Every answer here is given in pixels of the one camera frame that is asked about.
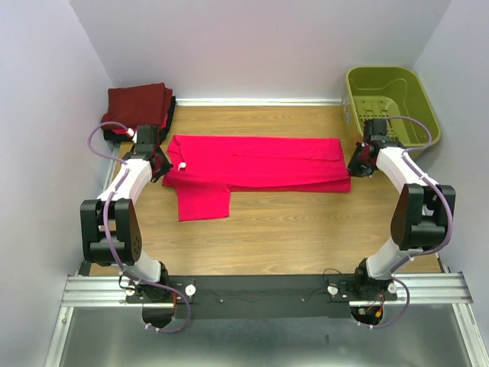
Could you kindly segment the pink t shirt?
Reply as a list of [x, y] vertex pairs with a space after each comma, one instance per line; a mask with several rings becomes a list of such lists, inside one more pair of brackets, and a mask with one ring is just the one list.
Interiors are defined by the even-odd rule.
[[[176, 191], [181, 221], [227, 217], [237, 191], [351, 189], [337, 138], [176, 135], [167, 153], [174, 167], [162, 184]], [[184, 171], [178, 170], [181, 162]]]

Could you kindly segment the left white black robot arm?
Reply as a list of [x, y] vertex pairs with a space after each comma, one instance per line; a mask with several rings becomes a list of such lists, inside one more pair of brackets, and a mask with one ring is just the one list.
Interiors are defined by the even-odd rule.
[[102, 193], [81, 203], [84, 259], [100, 266], [118, 268], [119, 276], [130, 280], [126, 291], [143, 294], [153, 302], [161, 302], [168, 296], [176, 301], [176, 291], [170, 287], [166, 266], [143, 250], [135, 210], [135, 203], [146, 184], [157, 182], [173, 167], [160, 147], [160, 128], [155, 125], [128, 128], [119, 122], [101, 124], [102, 127], [110, 125], [122, 130], [132, 147], [120, 158], [94, 149], [92, 137], [96, 130], [87, 139], [93, 154], [118, 162], [120, 168]]

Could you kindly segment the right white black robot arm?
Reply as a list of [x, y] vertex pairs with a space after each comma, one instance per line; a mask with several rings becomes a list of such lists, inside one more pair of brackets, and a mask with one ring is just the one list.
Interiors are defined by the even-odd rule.
[[389, 288], [394, 273], [416, 257], [439, 252], [450, 242], [456, 192], [433, 180], [388, 135], [388, 119], [364, 121], [363, 140], [348, 163], [351, 177], [383, 172], [399, 193], [390, 222], [390, 238], [355, 269], [353, 294], [367, 300]]

